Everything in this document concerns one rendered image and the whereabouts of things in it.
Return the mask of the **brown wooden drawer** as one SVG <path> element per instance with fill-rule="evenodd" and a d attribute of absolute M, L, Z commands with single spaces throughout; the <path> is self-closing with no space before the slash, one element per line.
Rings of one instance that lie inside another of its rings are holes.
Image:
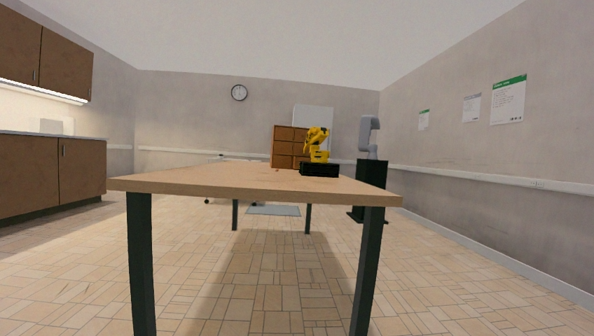
<path fill-rule="evenodd" d="M 292 155 L 293 142 L 274 141 L 273 153 Z"/>
<path fill-rule="evenodd" d="M 299 162 L 300 161 L 311 162 L 311 157 L 293 156 L 292 169 L 299 169 Z"/>
<path fill-rule="evenodd" d="M 293 141 L 293 128 L 275 127 L 274 139 Z"/>
<path fill-rule="evenodd" d="M 307 149 L 305 150 L 305 153 L 303 153 L 303 149 L 304 149 L 305 143 L 293 143 L 293 155 L 307 155 L 307 156 L 311 156 L 310 152 L 310 146 L 307 147 Z"/>
<path fill-rule="evenodd" d="M 273 155 L 272 167 L 277 168 L 291 168 L 291 156 L 288 155 Z"/>
<path fill-rule="evenodd" d="M 296 129 L 294 133 L 294 141 L 305 141 L 309 129 Z"/>

